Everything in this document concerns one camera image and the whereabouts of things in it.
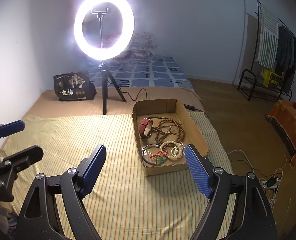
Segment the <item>left hand white glove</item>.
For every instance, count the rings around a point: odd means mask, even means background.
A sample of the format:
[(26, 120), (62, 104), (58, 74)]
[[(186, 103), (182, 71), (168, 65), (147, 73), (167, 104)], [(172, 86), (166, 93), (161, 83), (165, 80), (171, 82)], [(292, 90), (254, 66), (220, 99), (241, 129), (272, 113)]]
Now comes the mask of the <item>left hand white glove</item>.
[(18, 215), (8, 202), (0, 202), (0, 231), (7, 239), (15, 238)]

